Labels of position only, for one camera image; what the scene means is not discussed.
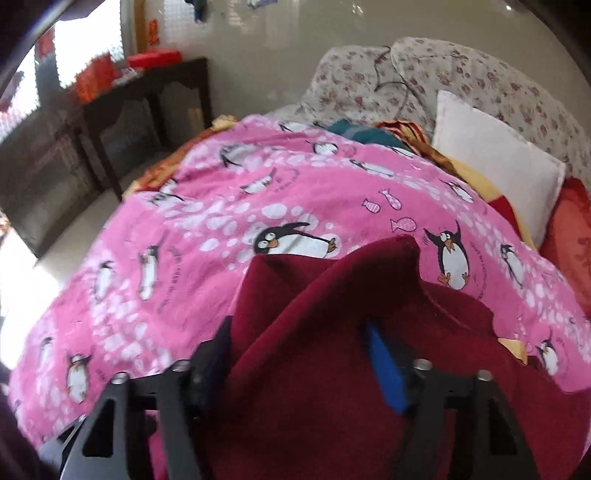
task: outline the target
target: teal cloth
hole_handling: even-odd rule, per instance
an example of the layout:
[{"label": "teal cloth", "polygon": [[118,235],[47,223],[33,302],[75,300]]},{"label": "teal cloth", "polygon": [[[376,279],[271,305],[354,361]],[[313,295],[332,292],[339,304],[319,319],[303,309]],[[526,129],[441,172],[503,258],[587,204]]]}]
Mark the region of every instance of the teal cloth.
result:
[{"label": "teal cloth", "polygon": [[375,127],[366,127],[364,125],[352,124],[344,118],[332,124],[326,129],[327,131],[348,138],[354,142],[366,144],[378,144],[384,147],[396,147],[403,150],[412,151],[401,140],[392,134]]}]

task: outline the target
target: fish print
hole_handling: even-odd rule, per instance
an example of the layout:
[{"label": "fish print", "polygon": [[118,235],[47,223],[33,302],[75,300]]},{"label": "fish print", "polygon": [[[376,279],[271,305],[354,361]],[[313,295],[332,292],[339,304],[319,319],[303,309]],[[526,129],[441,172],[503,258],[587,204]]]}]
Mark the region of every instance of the fish print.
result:
[{"label": "fish print", "polygon": [[383,189],[378,193],[381,193],[386,197],[386,200],[394,210],[400,210],[402,208],[402,203],[400,203],[400,200],[390,193],[390,189]]},{"label": "fish print", "polygon": [[390,219],[390,227],[392,227],[392,233],[396,230],[402,230],[403,232],[414,232],[417,229],[417,223],[410,217],[402,217],[399,220]]},{"label": "fish print", "polygon": [[368,199],[365,199],[361,205],[367,208],[368,212],[371,213],[378,213],[382,209],[380,205],[370,202]]}]

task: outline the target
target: wooden table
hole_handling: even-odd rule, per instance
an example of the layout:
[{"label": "wooden table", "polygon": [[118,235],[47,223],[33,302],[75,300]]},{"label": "wooden table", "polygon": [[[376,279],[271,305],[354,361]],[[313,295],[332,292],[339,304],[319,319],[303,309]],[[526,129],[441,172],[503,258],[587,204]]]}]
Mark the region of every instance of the wooden table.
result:
[{"label": "wooden table", "polygon": [[[84,128],[99,157],[101,165],[105,169],[111,188],[113,188],[119,201],[122,200],[123,192],[113,165],[106,154],[105,146],[100,139],[100,134],[117,121],[123,104],[126,101],[143,100],[145,98],[150,106],[152,121],[154,122],[158,140],[163,147],[170,148],[171,144],[166,133],[164,115],[158,95],[166,85],[173,82],[179,82],[190,89],[199,89],[203,122],[205,128],[210,127],[213,117],[212,105],[209,98],[207,59],[205,57],[146,70],[139,77],[105,92],[82,106]],[[92,181],[95,184],[98,183],[95,186],[99,190],[102,188],[96,175],[92,176]]]}]

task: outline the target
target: orange patterned cloth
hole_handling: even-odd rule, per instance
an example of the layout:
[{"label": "orange patterned cloth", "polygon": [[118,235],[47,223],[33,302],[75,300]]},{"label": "orange patterned cloth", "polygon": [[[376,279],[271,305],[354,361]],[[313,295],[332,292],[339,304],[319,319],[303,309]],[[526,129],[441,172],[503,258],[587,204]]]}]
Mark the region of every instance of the orange patterned cloth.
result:
[{"label": "orange patterned cloth", "polygon": [[236,125],[240,119],[233,115],[220,115],[213,121],[213,126],[201,132],[195,138],[192,138],[174,153],[159,161],[156,165],[148,168],[144,175],[137,180],[134,180],[129,188],[125,191],[124,197],[133,195],[136,192],[143,192],[144,190],[157,191],[176,173],[178,164],[180,164],[185,155],[191,148],[224,130],[229,130]]}]

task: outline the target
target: red pillow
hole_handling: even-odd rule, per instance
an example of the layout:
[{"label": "red pillow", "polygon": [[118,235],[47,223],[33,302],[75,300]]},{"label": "red pillow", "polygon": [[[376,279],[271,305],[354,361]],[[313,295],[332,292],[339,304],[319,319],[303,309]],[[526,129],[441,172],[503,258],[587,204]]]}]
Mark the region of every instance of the red pillow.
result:
[{"label": "red pillow", "polygon": [[591,213],[579,179],[564,181],[540,254],[562,272],[591,317]]}]

